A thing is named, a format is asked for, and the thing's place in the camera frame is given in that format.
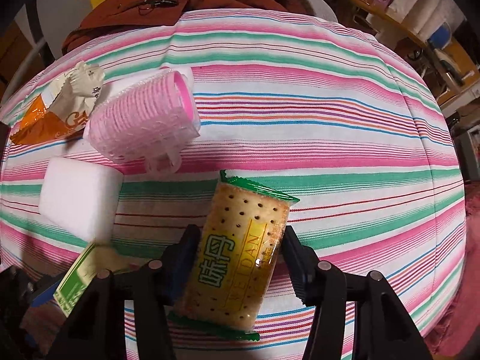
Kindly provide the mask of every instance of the screw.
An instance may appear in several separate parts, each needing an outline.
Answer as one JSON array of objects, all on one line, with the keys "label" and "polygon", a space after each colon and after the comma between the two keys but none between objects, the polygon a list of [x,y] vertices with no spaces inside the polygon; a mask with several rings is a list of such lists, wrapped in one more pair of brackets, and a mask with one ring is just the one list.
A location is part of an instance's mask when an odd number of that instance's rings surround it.
[{"label": "screw", "polygon": [[328,261],[320,261],[318,263],[318,267],[322,270],[322,271],[328,271],[331,267],[332,267],[332,264],[330,264]]},{"label": "screw", "polygon": [[97,273],[97,278],[99,279],[106,279],[110,276],[110,271],[108,269],[102,269],[100,272]]},{"label": "screw", "polygon": [[370,272],[370,277],[373,279],[373,280],[376,280],[376,281],[380,281],[383,279],[383,275],[378,272],[378,271],[371,271]]},{"label": "screw", "polygon": [[162,267],[162,261],[159,259],[153,259],[148,263],[150,269],[160,269]]}]

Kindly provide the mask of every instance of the gray chair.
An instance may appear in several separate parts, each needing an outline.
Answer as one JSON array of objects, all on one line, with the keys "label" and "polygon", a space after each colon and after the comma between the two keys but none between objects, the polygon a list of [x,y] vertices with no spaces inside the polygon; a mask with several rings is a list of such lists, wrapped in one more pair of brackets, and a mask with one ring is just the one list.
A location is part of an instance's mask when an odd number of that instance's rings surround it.
[{"label": "gray chair", "polygon": [[[304,7],[313,14],[327,21],[337,23],[337,17],[332,8],[324,0],[300,0]],[[62,44],[68,34],[75,30],[83,18],[92,11],[90,0],[37,0],[37,13],[43,38],[33,43],[32,51],[20,64],[20,67],[6,88],[1,103],[6,101],[18,88],[28,66],[39,50],[48,44],[55,59],[62,57]],[[25,10],[21,10],[15,19],[23,34],[30,42],[33,36],[30,32]]]}]

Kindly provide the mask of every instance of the brown jacket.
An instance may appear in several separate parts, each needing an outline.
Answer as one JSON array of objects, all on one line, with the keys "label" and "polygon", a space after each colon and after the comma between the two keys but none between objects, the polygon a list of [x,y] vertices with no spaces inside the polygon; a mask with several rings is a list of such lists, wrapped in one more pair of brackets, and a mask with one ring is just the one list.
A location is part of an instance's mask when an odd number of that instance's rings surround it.
[{"label": "brown jacket", "polygon": [[261,8],[305,14],[298,0],[105,0],[70,33],[63,54],[84,43],[113,32],[139,27],[172,26],[183,12],[208,8]]}]

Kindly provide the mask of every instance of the orange and white package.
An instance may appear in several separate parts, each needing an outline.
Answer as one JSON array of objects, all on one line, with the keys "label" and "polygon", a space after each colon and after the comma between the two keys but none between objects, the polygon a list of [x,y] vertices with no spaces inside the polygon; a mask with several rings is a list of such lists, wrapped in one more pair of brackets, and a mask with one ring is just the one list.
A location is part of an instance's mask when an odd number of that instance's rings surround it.
[{"label": "orange and white package", "polygon": [[16,145],[35,145],[66,138],[83,129],[104,78],[101,67],[83,61],[54,78],[32,102],[11,141]]}]

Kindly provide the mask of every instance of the white foam block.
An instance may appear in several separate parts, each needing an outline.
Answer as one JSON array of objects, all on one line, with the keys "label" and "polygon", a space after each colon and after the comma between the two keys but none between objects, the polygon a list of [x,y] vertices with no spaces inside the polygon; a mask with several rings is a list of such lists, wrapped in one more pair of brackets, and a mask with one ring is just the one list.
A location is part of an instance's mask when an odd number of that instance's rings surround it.
[{"label": "white foam block", "polygon": [[108,166],[53,157],[40,192],[40,214],[87,242],[108,243],[123,174]]}]

